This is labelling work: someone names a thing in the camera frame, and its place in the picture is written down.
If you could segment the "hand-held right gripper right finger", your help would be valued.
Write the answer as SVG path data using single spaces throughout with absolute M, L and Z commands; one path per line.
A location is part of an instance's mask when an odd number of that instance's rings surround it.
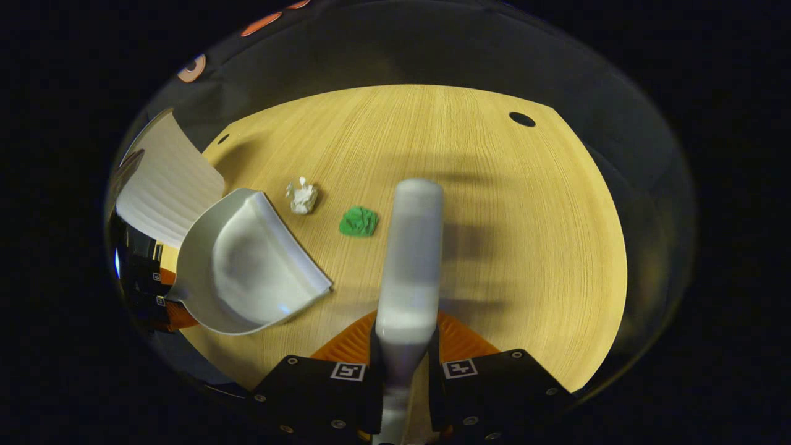
M 525 349 L 499 350 L 438 313 L 429 342 L 429 413 L 438 444 L 515 444 L 576 401 Z

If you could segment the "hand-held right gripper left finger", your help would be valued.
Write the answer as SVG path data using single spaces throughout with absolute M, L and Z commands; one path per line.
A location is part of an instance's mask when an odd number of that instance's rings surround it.
M 371 444 L 383 423 L 376 313 L 354 321 L 311 357 L 286 355 L 247 397 L 277 444 Z

